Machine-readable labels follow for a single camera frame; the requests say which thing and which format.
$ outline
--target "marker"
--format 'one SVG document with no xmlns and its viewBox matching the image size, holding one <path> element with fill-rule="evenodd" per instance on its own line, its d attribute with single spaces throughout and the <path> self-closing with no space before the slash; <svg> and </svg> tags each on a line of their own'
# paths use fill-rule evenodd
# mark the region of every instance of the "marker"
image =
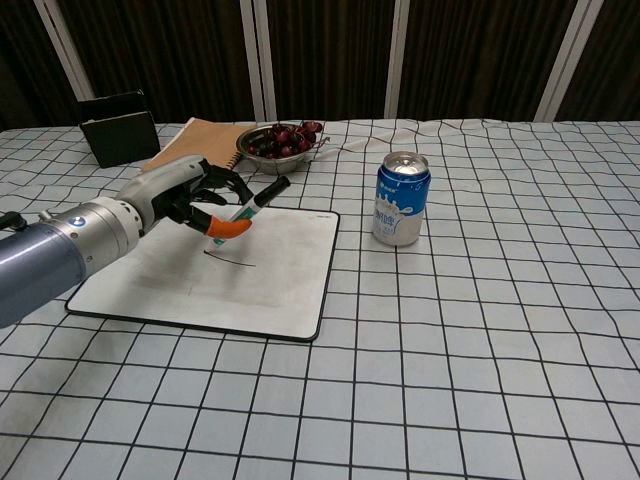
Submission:
<svg viewBox="0 0 640 480">
<path fill-rule="evenodd" d="M 287 177 L 278 178 L 278 180 L 273 182 L 267 188 L 251 197 L 251 199 L 247 203 L 242 205 L 240 209 L 233 214 L 229 221 L 233 222 L 234 220 L 240 220 L 242 218 L 249 219 L 254 217 L 260 210 L 262 210 L 262 208 L 267 203 L 280 195 L 290 185 L 291 182 Z M 211 240 L 211 242 L 209 242 L 209 245 L 207 246 L 205 251 L 211 252 L 216 248 L 224 245 L 225 242 L 226 240 L 223 240 L 222 238 L 214 238 L 213 240 Z"/>
</svg>

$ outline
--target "notebook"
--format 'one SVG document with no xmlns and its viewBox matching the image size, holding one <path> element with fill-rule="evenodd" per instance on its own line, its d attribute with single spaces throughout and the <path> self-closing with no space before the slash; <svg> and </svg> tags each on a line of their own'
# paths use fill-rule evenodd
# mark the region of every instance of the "notebook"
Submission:
<svg viewBox="0 0 640 480">
<path fill-rule="evenodd" d="M 211 165 L 232 169 L 240 160 L 236 150 L 238 137 L 255 127 L 214 123 L 199 118 L 191 118 L 184 128 L 143 167 L 143 171 L 153 170 L 184 155 L 202 155 Z"/>
</svg>

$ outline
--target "white wall strip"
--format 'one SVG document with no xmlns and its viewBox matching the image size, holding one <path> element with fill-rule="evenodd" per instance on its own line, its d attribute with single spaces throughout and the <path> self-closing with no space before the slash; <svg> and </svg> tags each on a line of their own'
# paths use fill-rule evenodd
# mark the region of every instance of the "white wall strip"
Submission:
<svg viewBox="0 0 640 480">
<path fill-rule="evenodd" d="M 604 0 L 578 0 L 551 69 L 534 121 L 553 122 Z"/>
<path fill-rule="evenodd" d="M 57 0 L 33 0 L 78 100 L 95 98 Z"/>
<path fill-rule="evenodd" d="M 389 51 L 389 72 L 387 74 L 387 93 L 384 99 L 385 118 L 396 118 L 398 115 L 398 99 L 402 83 L 402 62 L 404 60 L 404 44 L 407 38 L 407 23 L 411 0 L 396 0 L 393 11 L 393 31 L 391 32 L 391 49 Z"/>
<path fill-rule="evenodd" d="M 260 55 L 260 73 L 262 75 L 262 93 L 266 120 L 276 121 L 276 92 L 273 83 L 273 65 L 271 64 L 271 40 L 269 39 L 269 17 L 267 0 L 253 0 L 256 15 L 256 35 L 258 37 L 258 54 Z"/>
<path fill-rule="evenodd" d="M 256 30 L 253 25 L 253 3 L 251 0 L 240 0 L 242 14 L 242 30 L 244 32 L 244 49 L 247 52 L 247 66 L 249 67 L 249 82 L 251 83 L 251 98 L 253 99 L 253 113 L 256 122 L 264 122 L 264 103 L 262 101 L 262 81 L 260 80 L 260 66 L 258 64 L 258 47 Z"/>
</svg>

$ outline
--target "dark curtain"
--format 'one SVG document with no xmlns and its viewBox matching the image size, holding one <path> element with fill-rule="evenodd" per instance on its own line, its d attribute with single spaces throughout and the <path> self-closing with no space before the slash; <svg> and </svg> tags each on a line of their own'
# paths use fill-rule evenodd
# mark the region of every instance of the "dark curtain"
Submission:
<svg viewBox="0 0 640 480">
<path fill-rule="evenodd" d="M 640 2 L 606 0 L 556 120 L 640 120 Z"/>
<path fill-rule="evenodd" d="M 278 118 L 384 114 L 393 0 L 268 0 Z"/>
<path fill-rule="evenodd" d="M 411 2 L 398 117 L 533 120 L 575 3 Z"/>
<path fill-rule="evenodd" d="M 32 1 L 0 1 L 0 130 L 73 125 L 76 97 Z"/>
<path fill-rule="evenodd" d="M 97 96 L 142 89 L 154 119 L 254 119 L 240 4 L 58 0 Z"/>
</svg>

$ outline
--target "whiteboard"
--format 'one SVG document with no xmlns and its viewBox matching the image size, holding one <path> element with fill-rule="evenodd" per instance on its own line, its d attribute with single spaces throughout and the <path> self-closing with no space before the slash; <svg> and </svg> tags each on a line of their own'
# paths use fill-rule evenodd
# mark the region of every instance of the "whiteboard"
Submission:
<svg viewBox="0 0 640 480">
<path fill-rule="evenodd" d="M 194 204 L 219 218 L 233 206 Z M 164 219 L 82 284 L 74 314 L 313 340 L 338 230 L 334 212 L 265 208 L 213 256 L 209 238 Z"/>
</svg>

